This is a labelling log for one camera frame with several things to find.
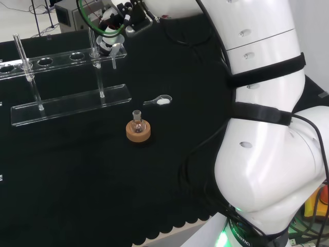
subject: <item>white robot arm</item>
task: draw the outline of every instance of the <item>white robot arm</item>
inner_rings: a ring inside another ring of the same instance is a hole
[[[222,39],[233,75],[300,56],[288,0],[198,2]],[[202,13],[196,0],[144,0],[144,4],[155,16],[168,19]],[[235,102],[291,113],[304,84],[300,69],[238,87]],[[317,125],[328,153],[329,108],[316,107],[297,115]],[[215,177],[220,192],[241,216],[266,235],[283,234],[300,206],[325,180],[318,136],[296,118],[290,126],[232,118],[217,155]],[[252,245],[241,243],[229,224],[226,232],[232,246]]]

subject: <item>black table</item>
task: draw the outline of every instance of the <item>black table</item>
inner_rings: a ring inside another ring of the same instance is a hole
[[[168,24],[173,35],[181,32]],[[181,22],[184,36],[199,42],[209,34],[202,16]],[[200,28],[195,37],[194,30]],[[23,40],[28,57],[89,46],[86,31]],[[131,246],[216,212],[180,190],[177,172],[189,150],[209,137],[229,115],[231,91],[215,40],[198,47],[173,44],[159,25],[125,42],[128,56],[103,67],[104,86],[127,84],[130,103],[12,127],[10,108],[33,101],[24,77],[0,81],[0,245]],[[18,59],[15,44],[0,44],[4,61]],[[41,98],[97,88],[91,65],[40,73]],[[296,111],[329,104],[307,80]],[[170,105],[143,107],[161,94]],[[142,110],[151,142],[132,145],[125,125]],[[212,177],[221,144],[215,139],[194,155],[189,174],[195,187]]]

